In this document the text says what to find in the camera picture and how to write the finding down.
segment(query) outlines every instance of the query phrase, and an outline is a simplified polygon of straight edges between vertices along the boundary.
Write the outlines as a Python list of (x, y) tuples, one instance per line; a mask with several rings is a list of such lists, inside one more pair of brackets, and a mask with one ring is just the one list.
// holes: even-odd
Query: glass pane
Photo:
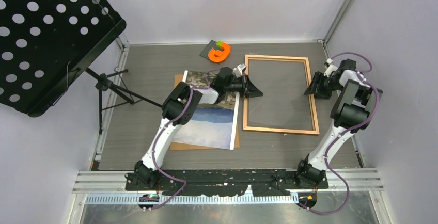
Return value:
[(248, 126), (313, 130), (303, 62), (249, 60), (249, 78), (264, 96), (248, 100)]

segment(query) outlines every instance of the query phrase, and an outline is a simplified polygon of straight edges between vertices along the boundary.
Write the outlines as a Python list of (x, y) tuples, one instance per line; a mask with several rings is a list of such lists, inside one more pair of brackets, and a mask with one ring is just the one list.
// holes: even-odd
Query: white wall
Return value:
[(383, 98), (359, 140), (396, 223), (436, 223), (437, 17), (437, 0), (355, 0), (328, 46), (331, 55), (354, 51), (375, 65), (368, 80)]
[[(119, 54), (113, 43), (91, 68), (113, 72)], [(38, 118), (0, 105), (1, 223), (61, 223), (77, 172), (89, 168), (96, 145), (95, 84), (83, 73)]]
[(344, 0), (109, 0), (131, 44), (324, 38)]

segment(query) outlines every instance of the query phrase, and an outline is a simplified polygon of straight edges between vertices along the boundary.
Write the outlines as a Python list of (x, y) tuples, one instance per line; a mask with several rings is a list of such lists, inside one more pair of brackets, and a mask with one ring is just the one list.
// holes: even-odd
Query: orange toy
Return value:
[(227, 43), (221, 42), (221, 41), (217, 42), (216, 46), (221, 47), (223, 49), (223, 51), (215, 50), (214, 48), (212, 48), (208, 52), (208, 58), (212, 62), (219, 63), (219, 62), (222, 62), (228, 58), (228, 56), (230, 55), (230, 52), (231, 52), (231, 47)]

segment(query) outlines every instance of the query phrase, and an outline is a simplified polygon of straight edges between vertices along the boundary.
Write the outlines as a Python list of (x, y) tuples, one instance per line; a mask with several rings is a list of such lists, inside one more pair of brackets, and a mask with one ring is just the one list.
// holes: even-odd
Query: stand leg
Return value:
[(120, 72), (115, 72), (115, 73), (108, 74), (106, 77), (107, 78), (111, 78), (113, 76), (116, 76), (116, 75), (119, 75), (119, 74), (122, 74), (122, 73), (127, 73), (127, 72), (128, 72), (128, 69), (125, 69), (125, 70), (122, 70)]
[(99, 134), (102, 134), (102, 91), (99, 90)]
[(126, 96), (125, 94), (123, 94), (123, 92), (119, 91), (117, 87), (115, 87), (115, 85), (110, 85), (109, 89), (111, 89), (111, 91), (115, 92), (117, 95), (119, 95), (121, 98), (123, 98), (126, 102), (130, 103), (130, 104), (134, 104), (134, 101), (132, 99), (130, 99), (128, 96)]
[(139, 95), (139, 94), (137, 94), (137, 93), (135, 93), (135, 92), (133, 92), (133, 91), (130, 91), (130, 90), (124, 89), (123, 87), (120, 87), (120, 86), (117, 86), (117, 85), (110, 85), (109, 88), (110, 88), (112, 91), (114, 91), (114, 92), (115, 92), (115, 90), (118, 89), (118, 90), (120, 90), (120, 91), (123, 91), (123, 92), (126, 92), (126, 93), (128, 93), (128, 94), (131, 94), (132, 96), (137, 97), (137, 98), (139, 98), (139, 99), (141, 99), (141, 100), (144, 100), (144, 101), (146, 101), (146, 102), (148, 102), (148, 103), (150, 103), (150, 104), (153, 104), (153, 105), (155, 105), (155, 106), (157, 106), (157, 107), (159, 107), (159, 108), (162, 107), (161, 104), (156, 103), (156, 102), (154, 102), (154, 101), (152, 101), (152, 100), (150, 100), (150, 99), (147, 99), (147, 98), (145, 98), (144, 96)]

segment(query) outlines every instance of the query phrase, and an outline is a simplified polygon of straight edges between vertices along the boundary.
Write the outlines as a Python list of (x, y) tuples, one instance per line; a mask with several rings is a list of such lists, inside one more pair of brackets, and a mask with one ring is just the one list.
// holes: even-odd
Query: cardboard sheet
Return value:
[[(175, 83), (174, 86), (176, 86), (178, 83), (180, 83), (183, 79), (183, 75), (175, 75)], [(236, 139), (234, 140), (234, 148), (240, 147), (239, 143), (239, 129), (236, 127)], [(197, 146), (197, 145), (190, 145), (190, 144), (182, 144), (182, 143), (176, 143), (172, 142), (170, 144), (171, 150), (195, 150), (195, 149), (211, 149), (211, 147), (203, 147), (203, 146)]]

